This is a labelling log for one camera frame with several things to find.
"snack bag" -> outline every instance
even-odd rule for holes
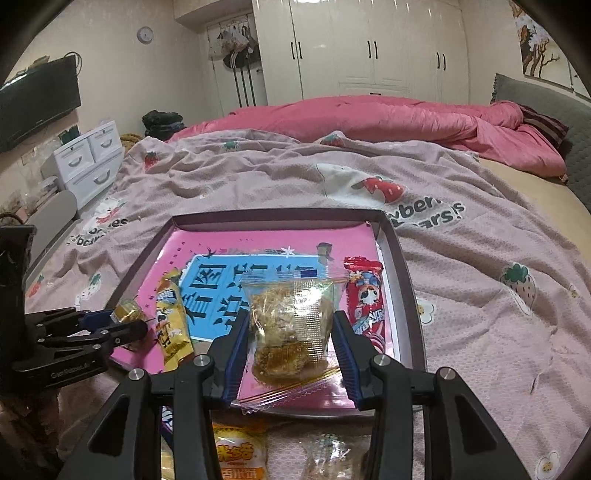
[[[386,350],[384,295],[382,270],[384,266],[365,257],[345,257],[349,270],[347,310],[353,331],[369,338],[379,353]]]
[[[262,427],[213,424],[222,478],[267,480],[267,446]]]
[[[135,300],[123,299],[119,301],[111,313],[111,320],[116,323],[133,322],[134,320],[147,322],[148,317]],[[146,338],[147,337],[137,340],[136,342],[126,343],[125,345],[122,345],[122,347],[130,352],[139,352],[144,346]]]
[[[281,385],[325,372],[333,314],[345,281],[243,275],[255,331],[252,373],[259,381]]]
[[[187,315],[178,289],[180,272],[173,269],[162,277],[156,296],[156,335],[164,355],[164,370],[170,372],[193,353]]]
[[[308,434],[300,442],[306,451],[301,480],[362,480],[363,457],[370,435]]]
[[[133,322],[134,320],[147,322],[148,318],[135,300],[123,299],[119,301],[111,313],[111,320],[116,323]]]
[[[174,480],[174,455],[164,439],[160,440],[160,471],[162,480]]]

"red snack package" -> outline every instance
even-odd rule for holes
[[[349,270],[347,307],[353,331],[369,338],[379,353],[386,351],[382,270],[384,266],[365,257],[345,257]]]

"tree painting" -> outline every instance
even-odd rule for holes
[[[549,33],[525,13],[523,8],[509,2],[513,9],[515,26],[519,35],[521,47],[521,58],[523,60],[523,73],[531,77],[542,77],[542,69],[552,63],[559,61],[560,55],[551,53],[548,56],[548,47],[553,42]]]

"strawberry print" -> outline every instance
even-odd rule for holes
[[[519,263],[504,269],[501,283],[511,289],[511,294],[523,313],[531,315],[531,307],[535,301],[535,282],[528,268]]]
[[[144,157],[144,171],[148,171],[150,168],[156,165],[158,160],[159,159],[158,155],[156,155],[156,152],[146,153],[146,156]]]
[[[29,293],[27,294],[27,298],[31,298],[33,295],[35,295],[39,289],[41,288],[41,283],[43,282],[43,280],[45,279],[45,277],[43,276],[43,274],[39,275],[39,278],[37,279],[37,281],[31,286],[31,290],[29,290]]]
[[[398,185],[393,181],[384,180],[382,177],[370,177],[356,183],[351,188],[354,190],[365,188],[370,193],[379,190],[384,194],[384,203],[396,202],[404,194],[404,187],[402,185]]]
[[[235,140],[231,140],[229,142],[224,143],[223,147],[226,150],[236,150],[238,148],[238,142]]]
[[[331,147],[343,148],[345,146],[345,142],[337,134],[330,134],[320,140],[320,145],[329,145]]]

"black clamp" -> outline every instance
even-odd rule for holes
[[[106,371],[116,346],[142,339],[145,322],[117,323],[113,310],[79,311],[70,307],[25,315],[30,355],[12,363],[17,393],[59,388]],[[75,335],[90,332],[88,335]]]
[[[240,309],[230,332],[207,355],[187,358],[171,372],[129,372],[68,458],[59,480],[155,480],[160,472],[162,406],[174,411],[174,470],[183,479],[222,480],[210,410],[228,408],[238,395],[248,353],[248,312]]]
[[[337,312],[332,339],[347,395],[359,410],[375,409],[366,480],[413,477],[413,405],[423,406],[425,478],[530,480],[495,421],[450,367],[435,374],[378,354]]]

